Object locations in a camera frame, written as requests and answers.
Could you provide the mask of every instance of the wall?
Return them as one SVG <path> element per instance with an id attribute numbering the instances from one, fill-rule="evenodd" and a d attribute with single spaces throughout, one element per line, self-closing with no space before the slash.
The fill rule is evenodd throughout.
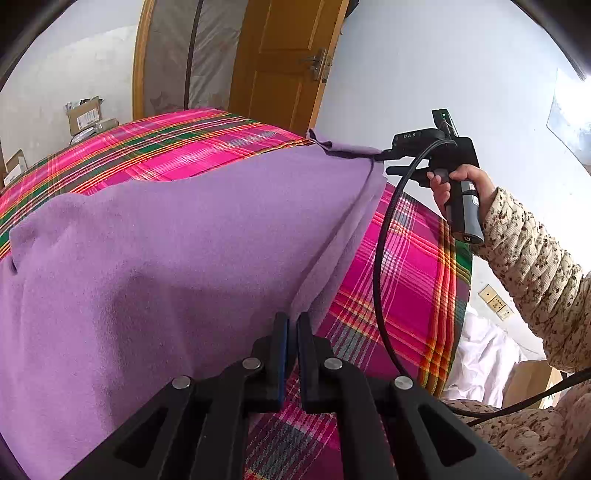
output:
<path id="1" fill-rule="evenodd" d="M 0 92 L 8 160 L 35 163 L 71 140 L 64 105 L 99 95 L 104 118 L 131 121 L 135 35 L 143 0 L 77 0 L 27 50 Z"/>
<path id="2" fill-rule="evenodd" d="M 576 77 L 510 0 L 364 0 L 343 27 L 317 129 L 388 148 L 394 134 L 432 126 L 432 109 L 449 109 L 458 132 L 474 140 L 481 167 L 587 271 L 591 223 L 580 212 L 591 205 L 591 177 L 546 128 L 557 68 Z M 407 191 L 437 210 L 429 190 L 409 184 Z M 542 355 L 518 315 L 501 322 L 478 297 L 487 283 L 509 300 L 475 258 L 470 302 L 533 351 L 530 358 Z"/>

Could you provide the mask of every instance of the door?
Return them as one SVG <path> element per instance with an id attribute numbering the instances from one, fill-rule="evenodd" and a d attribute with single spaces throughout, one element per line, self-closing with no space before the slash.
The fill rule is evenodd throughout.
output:
<path id="1" fill-rule="evenodd" d="M 300 135 L 313 127 L 349 0 L 250 0 L 229 110 Z"/>

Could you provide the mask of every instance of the plaid bedsheet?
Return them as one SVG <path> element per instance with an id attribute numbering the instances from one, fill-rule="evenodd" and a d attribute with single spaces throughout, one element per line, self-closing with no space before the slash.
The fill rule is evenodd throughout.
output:
<path id="1" fill-rule="evenodd" d="M 129 179 L 176 180 L 252 155 L 307 144 L 276 127 L 213 109 L 171 113 L 123 125 L 45 159 L 0 197 L 0 259 L 9 230 L 52 197 L 92 194 Z M 372 302 L 372 263 L 387 204 L 387 185 L 353 262 L 322 321 L 338 357 L 367 374 L 396 370 L 379 338 Z M 382 302 L 388 334 L 410 374 L 434 395 L 447 379 L 469 298 L 472 257 L 447 224 L 403 195 L 386 243 Z M 300 408 L 298 371 L 287 381 L 285 408 L 261 416 L 247 449 L 249 479 L 341 478 L 339 437 L 332 414 Z"/>

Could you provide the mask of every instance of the human hand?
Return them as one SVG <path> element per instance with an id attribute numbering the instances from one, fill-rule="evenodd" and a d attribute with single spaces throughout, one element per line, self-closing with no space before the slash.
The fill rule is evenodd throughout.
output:
<path id="1" fill-rule="evenodd" d="M 449 185 L 448 182 L 441 183 L 441 177 L 439 175 L 433 174 L 430 171 L 427 172 L 427 177 L 430 180 L 430 186 L 433 191 L 435 203 L 437 203 L 439 211 L 441 211 L 443 217 L 447 218 L 445 204 L 449 200 L 451 185 Z M 449 177 L 452 180 L 471 180 L 474 182 L 476 191 L 480 197 L 480 208 L 478 210 L 478 214 L 480 216 L 480 221 L 484 221 L 486 215 L 488 214 L 488 210 L 491 209 L 492 202 L 495 200 L 496 190 L 496 187 L 487 173 L 484 170 L 475 167 L 474 165 L 461 165 L 457 170 L 452 171 L 449 174 Z"/>

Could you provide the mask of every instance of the sleeve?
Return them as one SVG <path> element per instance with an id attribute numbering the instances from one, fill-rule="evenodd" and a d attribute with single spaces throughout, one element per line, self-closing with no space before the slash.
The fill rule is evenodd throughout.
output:
<path id="1" fill-rule="evenodd" d="M 522 318 L 544 342 L 548 362 L 565 372 L 591 366 L 591 279 L 504 189 L 483 222 L 487 260 Z"/>

